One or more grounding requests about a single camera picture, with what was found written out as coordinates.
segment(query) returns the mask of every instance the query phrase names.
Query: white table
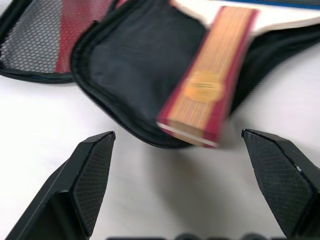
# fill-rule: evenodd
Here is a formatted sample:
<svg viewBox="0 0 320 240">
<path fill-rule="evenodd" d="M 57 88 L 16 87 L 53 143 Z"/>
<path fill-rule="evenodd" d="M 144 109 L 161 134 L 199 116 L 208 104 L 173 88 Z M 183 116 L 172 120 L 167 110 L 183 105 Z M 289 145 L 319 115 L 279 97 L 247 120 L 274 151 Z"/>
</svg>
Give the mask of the white table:
<svg viewBox="0 0 320 240">
<path fill-rule="evenodd" d="M 9 0 L 0 4 L 2 10 Z M 89 136 L 116 132 L 92 240 L 108 236 L 282 236 L 243 140 L 253 128 L 292 140 L 320 166 L 320 45 L 280 65 L 226 124 L 222 148 L 165 150 L 136 139 L 74 84 L 0 77 L 0 239 L 47 177 Z"/>
</svg>

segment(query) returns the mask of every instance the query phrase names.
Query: black zippered case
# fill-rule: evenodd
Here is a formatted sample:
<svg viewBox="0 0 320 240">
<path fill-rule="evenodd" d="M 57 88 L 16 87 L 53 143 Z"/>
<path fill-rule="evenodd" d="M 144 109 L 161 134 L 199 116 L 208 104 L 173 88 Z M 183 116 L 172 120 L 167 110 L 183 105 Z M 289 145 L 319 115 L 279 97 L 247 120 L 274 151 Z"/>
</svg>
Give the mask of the black zippered case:
<svg viewBox="0 0 320 240">
<path fill-rule="evenodd" d="M 320 9 L 317 1 L 299 4 Z M 189 145 L 164 133 L 156 118 L 206 30 L 168 0 L 14 0 L 0 26 L 1 75 L 47 84 L 74 81 L 140 140 L 161 148 Z M 320 24 L 257 36 L 230 114 L 277 65 L 319 42 Z"/>
</svg>

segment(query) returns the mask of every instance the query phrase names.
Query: black fabric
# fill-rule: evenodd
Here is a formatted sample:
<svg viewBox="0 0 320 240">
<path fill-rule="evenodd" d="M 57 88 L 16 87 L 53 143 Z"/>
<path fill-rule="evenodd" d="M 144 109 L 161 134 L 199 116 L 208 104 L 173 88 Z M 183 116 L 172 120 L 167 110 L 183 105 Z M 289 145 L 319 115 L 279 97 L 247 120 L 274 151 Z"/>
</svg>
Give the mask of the black fabric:
<svg viewBox="0 0 320 240">
<path fill-rule="evenodd" d="M 270 31 L 256 37 L 239 73 L 231 113 L 276 66 L 319 42 L 320 24 Z"/>
<path fill-rule="evenodd" d="M 82 36 L 71 71 L 82 90 L 137 138 L 157 147 L 184 147 L 188 144 L 157 127 L 156 117 L 205 32 L 167 0 L 131 0 Z M 320 25 L 257 37 L 243 62 L 230 113 L 274 67 L 318 42 Z"/>
</svg>

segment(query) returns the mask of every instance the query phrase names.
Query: red fabric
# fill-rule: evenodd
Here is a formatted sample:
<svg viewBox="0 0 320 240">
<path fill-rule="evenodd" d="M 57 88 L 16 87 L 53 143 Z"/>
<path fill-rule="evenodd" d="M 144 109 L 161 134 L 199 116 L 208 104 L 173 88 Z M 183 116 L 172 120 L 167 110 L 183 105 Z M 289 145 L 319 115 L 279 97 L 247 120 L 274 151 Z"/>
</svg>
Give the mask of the red fabric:
<svg viewBox="0 0 320 240">
<path fill-rule="evenodd" d="M 100 21 L 113 0 L 63 0 L 56 73 L 70 72 L 70 54 L 76 41 L 93 21 Z M 120 0 L 119 7 L 125 0 Z"/>
</svg>

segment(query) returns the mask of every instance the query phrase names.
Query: gold logo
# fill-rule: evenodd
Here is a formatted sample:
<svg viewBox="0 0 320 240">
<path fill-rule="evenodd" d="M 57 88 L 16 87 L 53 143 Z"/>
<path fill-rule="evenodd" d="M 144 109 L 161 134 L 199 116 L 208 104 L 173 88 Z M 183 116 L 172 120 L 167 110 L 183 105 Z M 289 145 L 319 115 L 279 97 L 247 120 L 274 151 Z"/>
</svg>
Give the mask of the gold logo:
<svg viewBox="0 0 320 240">
<path fill-rule="evenodd" d="M 196 102 L 217 102 L 224 94 L 223 80 L 209 71 L 196 71 L 186 80 L 184 94 Z"/>
</svg>

